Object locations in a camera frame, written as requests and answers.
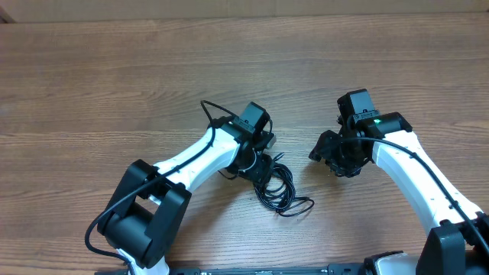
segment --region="cable bundle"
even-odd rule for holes
[[[268,183],[253,183],[253,186],[258,200],[266,208],[274,210],[278,215],[283,217],[295,217],[309,211],[314,206],[314,201],[306,196],[296,197],[296,188],[293,185],[292,172],[290,172],[289,168],[284,164],[277,163],[283,155],[284,153],[280,153],[274,158],[275,164],[272,172],[272,176],[283,180],[282,185],[276,189],[268,189]],[[293,214],[284,214],[286,211],[294,209],[306,202],[311,202],[311,204],[305,209]]]

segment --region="wooden table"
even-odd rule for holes
[[[368,164],[337,179],[308,153],[338,130],[336,99],[368,88],[400,112],[471,201],[489,211],[489,15],[381,15],[0,25],[0,273],[121,266],[83,234],[126,167],[179,153],[207,125],[200,99],[264,106],[270,152],[308,215],[277,217],[251,184],[214,175],[167,255],[180,267],[292,267],[419,253],[425,235],[392,180]],[[212,110],[213,115],[220,115]],[[98,234],[93,243],[109,249]]]

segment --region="black cable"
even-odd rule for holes
[[[113,205],[111,205],[110,207],[108,207],[104,212],[100,213],[100,215],[98,215],[92,221],[92,223],[89,225],[89,227],[86,229],[86,232],[85,232],[85,246],[91,252],[94,252],[94,253],[97,253],[97,254],[100,254],[100,255],[104,255],[104,256],[115,257],[115,258],[118,258],[120,260],[123,260],[128,265],[128,271],[131,272],[131,275],[135,275],[134,268],[132,267],[132,264],[131,264],[131,262],[130,262],[129,259],[127,259],[126,257],[124,257],[124,256],[122,256],[120,254],[117,254],[117,253],[114,253],[114,252],[110,252],[110,251],[103,251],[101,249],[98,249],[96,247],[93,247],[93,245],[90,243],[90,235],[91,235],[93,229],[95,228],[95,226],[102,220],[102,218],[104,218],[106,215],[108,215],[110,212],[112,212],[112,210],[114,210],[115,207],[117,207],[118,205],[120,205],[121,203],[123,203],[126,199],[129,199],[132,196],[137,195],[138,193],[140,193],[140,192],[142,192],[142,191],[144,191],[144,190],[152,187],[155,183],[160,182],[160,180],[162,180],[163,178],[165,178],[165,177],[171,175],[172,173],[175,173],[176,171],[184,168],[186,165],[188,165],[189,163],[193,162],[194,160],[196,160],[197,158],[199,158],[200,156],[202,156],[212,146],[212,143],[214,142],[214,139],[215,139],[215,127],[214,127],[214,124],[213,124],[213,121],[212,121],[212,116],[209,114],[209,111],[207,110],[207,108],[206,108],[206,106],[204,104],[211,105],[211,106],[216,107],[216,108],[218,108],[218,109],[220,109],[220,110],[222,110],[224,112],[227,112],[228,114],[230,114],[232,116],[236,116],[233,112],[229,111],[226,108],[223,108],[223,107],[221,107],[219,105],[216,105],[216,104],[214,104],[212,102],[208,102],[206,100],[202,100],[200,102],[200,105],[202,106],[202,109],[206,113],[206,116],[209,119],[210,124],[211,124],[211,127],[212,127],[212,136],[211,136],[211,139],[208,142],[208,144],[206,144],[205,147],[201,151],[199,151],[197,154],[193,155],[188,160],[185,160],[181,164],[176,165],[172,170],[169,170],[166,173],[163,173],[163,174],[157,176],[156,178],[150,180],[148,183],[144,184],[143,186],[140,186],[135,191],[133,191],[133,192],[129,193],[128,195],[126,195],[124,198],[119,199],[116,203],[114,203]]]
[[[314,206],[314,201],[306,196],[297,197],[296,188],[293,185],[293,176],[289,168],[284,164],[277,163],[283,157],[284,153],[278,154],[274,158],[274,168],[272,175],[283,180],[282,185],[276,189],[267,189],[267,184],[253,183],[254,192],[258,200],[268,209],[275,211],[283,217],[295,217],[309,211]],[[305,209],[293,214],[284,214],[285,212],[296,208],[303,203],[311,202]]]
[[[234,176],[226,176],[225,174],[223,174],[221,171],[217,171],[218,173],[221,174],[221,176],[223,176],[224,178],[226,178],[227,180],[234,180],[236,179],[238,176],[239,176],[239,170],[238,170],[238,173],[236,173]]]
[[[385,140],[380,139],[380,138],[373,138],[373,137],[347,137],[347,138],[344,138],[344,139],[340,139],[337,142],[338,142],[338,145],[339,145],[340,143],[352,142],[352,141],[373,141],[373,142],[378,142],[378,143],[382,143],[382,144],[387,144],[387,145],[389,145],[391,147],[394,147],[394,148],[396,148],[398,150],[401,150],[402,152],[410,155],[410,157],[412,157],[413,159],[417,160],[419,162],[419,164],[421,164],[421,166],[423,166],[426,169],[426,172],[428,172],[428,174],[433,178],[433,180],[435,181],[436,185],[442,191],[443,195],[445,195],[445,197],[447,198],[447,200],[452,204],[453,208],[464,219],[464,221],[467,223],[468,227],[474,232],[475,236],[477,237],[477,239],[479,241],[479,245],[482,246],[482,249],[484,250],[484,252],[486,253],[486,255],[489,257],[489,246],[487,246],[487,243],[484,240],[484,238],[482,237],[482,235],[479,232],[479,230],[476,229],[476,227],[474,226],[474,223],[472,222],[472,220],[464,213],[464,211],[460,208],[460,205],[458,204],[458,202],[453,199],[453,197],[452,197],[452,195],[450,195],[449,191],[445,188],[445,186],[443,186],[443,183],[436,176],[435,172],[433,172],[433,170],[431,169],[431,167],[429,167],[429,165],[421,157],[419,157],[418,154],[416,154],[415,152],[412,152],[411,150],[408,150],[407,148],[405,148],[403,146],[400,146],[399,144],[395,144],[394,142],[390,142],[390,141],[385,141]]]

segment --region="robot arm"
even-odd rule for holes
[[[446,179],[403,116],[381,115],[366,89],[342,96],[338,106],[342,128],[322,133],[309,158],[325,159],[336,176],[346,177],[357,176],[368,161],[374,162],[400,188],[428,235],[419,259],[397,251],[366,258],[364,267],[377,275],[466,274],[484,267],[488,216]],[[465,251],[465,242],[475,250]]]
[[[275,140],[274,134],[264,131],[269,121],[269,114],[252,102],[239,117],[212,120],[213,128],[175,157],[153,166],[137,160],[126,170],[107,205],[111,211],[98,222],[97,230],[133,263],[132,275],[168,273],[164,255],[176,237],[191,192],[213,173],[227,168],[254,182],[270,180],[273,162],[261,153]],[[147,188],[136,194],[143,186]],[[137,204],[136,196],[157,203],[157,211],[152,214]]]

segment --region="white arm link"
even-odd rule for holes
[[[197,154],[209,143],[211,136],[212,129],[209,128],[199,141],[182,153],[169,160],[154,164],[159,168],[158,173],[165,173]],[[187,190],[193,192],[213,173],[231,165],[238,149],[238,142],[230,134],[220,128],[216,129],[213,145],[202,156],[178,172],[169,175],[167,179],[173,183],[183,183]]]
[[[384,140],[394,142],[417,153],[433,170],[453,199],[458,201],[461,209],[470,219],[477,218],[476,212],[482,212],[477,205],[465,198],[429,159],[414,132],[397,131],[386,134]],[[440,226],[439,223],[443,220],[449,220],[452,223],[464,221],[451,207],[433,178],[416,159],[410,158],[408,154],[390,145],[379,142],[374,143],[372,159],[397,184],[418,215],[426,235],[431,228]]]

